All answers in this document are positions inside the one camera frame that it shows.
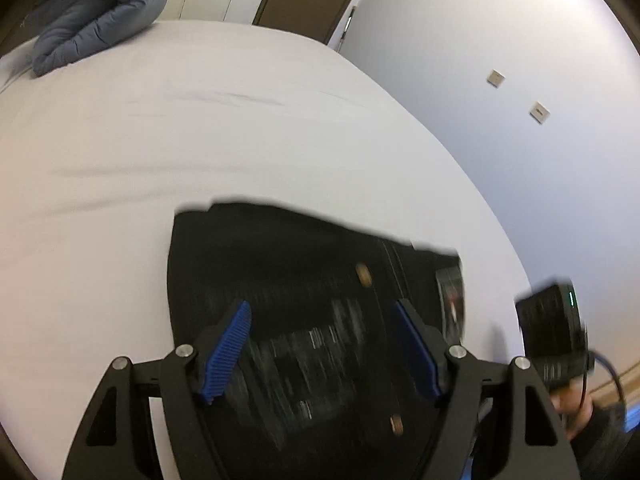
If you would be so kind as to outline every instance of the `wall outlet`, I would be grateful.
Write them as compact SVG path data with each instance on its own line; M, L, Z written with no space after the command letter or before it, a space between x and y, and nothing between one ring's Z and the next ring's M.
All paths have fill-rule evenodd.
M537 120L540 124L544 123L546 118L549 117L549 110L543 107L540 102L536 102L529 113L531 114L531 117Z
M486 79L487 82L494 85L496 88L502 84L504 81L504 76L500 72L496 72L495 70L489 74L489 77Z

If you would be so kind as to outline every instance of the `person's arm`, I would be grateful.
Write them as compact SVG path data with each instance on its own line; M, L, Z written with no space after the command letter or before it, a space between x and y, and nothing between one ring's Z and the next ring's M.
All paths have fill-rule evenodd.
M625 433L625 413L620 404L609 409L594 406L586 396L563 390L551 400L559 413L570 418L566 428L582 480L636 480L640 472L640 433Z

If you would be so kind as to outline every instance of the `mattress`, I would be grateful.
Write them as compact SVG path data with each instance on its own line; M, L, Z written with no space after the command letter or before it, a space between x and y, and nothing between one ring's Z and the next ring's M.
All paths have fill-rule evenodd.
M242 198L456 250L465 345L522 352L529 286L465 173L368 76L313 40L161 22L35 78L0 60L0 420L40 480L109 362L172 349L166 258L177 209ZM177 478L154 403L165 478Z

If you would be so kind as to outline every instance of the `black sleeve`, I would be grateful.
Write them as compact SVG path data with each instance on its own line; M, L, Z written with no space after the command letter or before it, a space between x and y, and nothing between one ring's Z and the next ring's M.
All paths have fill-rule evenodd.
M588 425L571 442L582 480L637 479L640 433L625 433L621 405L594 407Z

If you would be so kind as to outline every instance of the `black camera device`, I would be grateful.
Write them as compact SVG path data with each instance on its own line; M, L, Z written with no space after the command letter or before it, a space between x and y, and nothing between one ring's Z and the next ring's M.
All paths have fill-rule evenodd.
M552 283L516 300L516 312L525 355L550 391L593 370L571 282Z

